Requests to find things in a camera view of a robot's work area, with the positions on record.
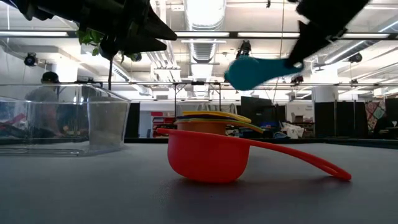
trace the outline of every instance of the plastic bin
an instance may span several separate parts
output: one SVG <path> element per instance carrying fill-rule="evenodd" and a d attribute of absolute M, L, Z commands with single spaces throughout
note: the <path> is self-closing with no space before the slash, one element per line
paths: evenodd
<path fill-rule="evenodd" d="M 129 105 L 92 85 L 0 85 L 0 154 L 117 151 Z"/>

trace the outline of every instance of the gray table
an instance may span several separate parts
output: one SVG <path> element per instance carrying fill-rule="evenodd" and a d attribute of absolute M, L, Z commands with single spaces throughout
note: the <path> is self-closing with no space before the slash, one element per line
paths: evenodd
<path fill-rule="evenodd" d="M 352 182 L 259 148 L 227 185 L 180 177 L 165 144 L 95 157 L 0 157 L 0 223 L 398 223 L 398 151 L 290 146 L 343 167 Z"/>

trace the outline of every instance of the measuring cup handle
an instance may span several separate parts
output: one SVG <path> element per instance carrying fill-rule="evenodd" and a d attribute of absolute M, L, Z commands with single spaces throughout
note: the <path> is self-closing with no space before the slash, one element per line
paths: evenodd
<path fill-rule="evenodd" d="M 328 162 L 328 161 L 321 159 L 317 156 L 314 156 L 309 153 L 302 152 L 302 151 L 299 151 L 296 149 L 292 149 L 289 147 L 271 144 L 268 142 L 253 141 L 253 140 L 248 140 L 248 139 L 245 139 L 245 140 L 249 141 L 250 145 L 252 145 L 252 146 L 262 147 L 265 149 L 270 149 L 273 151 L 288 154 L 290 156 L 299 158 L 299 159 L 327 172 L 328 174 L 330 174 L 332 176 L 335 176 L 335 177 L 343 179 L 343 180 L 351 180 L 351 174 L 349 174 L 347 171 L 345 171 L 342 168 L 332 164 L 331 162 Z"/>

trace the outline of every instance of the green plant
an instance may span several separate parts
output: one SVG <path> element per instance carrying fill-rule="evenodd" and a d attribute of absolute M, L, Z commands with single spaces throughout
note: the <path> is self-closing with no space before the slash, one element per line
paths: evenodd
<path fill-rule="evenodd" d="M 86 31 L 77 31 L 77 37 L 79 38 L 79 43 L 81 44 L 85 44 L 85 45 L 91 45 L 94 47 L 93 51 L 92 51 L 92 56 L 97 56 L 98 54 L 100 54 L 100 43 L 102 41 L 102 38 L 104 37 L 104 35 L 100 32 L 97 32 L 95 30 L 92 29 L 87 29 Z M 122 61 L 121 63 L 124 62 L 124 56 L 128 57 L 129 59 L 131 59 L 133 62 L 139 62 L 141 60 L 141 53 L 134 53 L 134 54 L 124 54 L 124 51 L 120 51 L 121 55 L 122 55 Z"/>

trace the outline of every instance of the dark cap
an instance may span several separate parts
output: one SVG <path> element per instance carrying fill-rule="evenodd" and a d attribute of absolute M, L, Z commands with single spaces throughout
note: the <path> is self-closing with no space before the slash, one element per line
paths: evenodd
<path fill-rule="evenodd" d="M 58 75 L 55 72 L 45 72 L 42 77 L 42 82 L 60 83 Z"/>

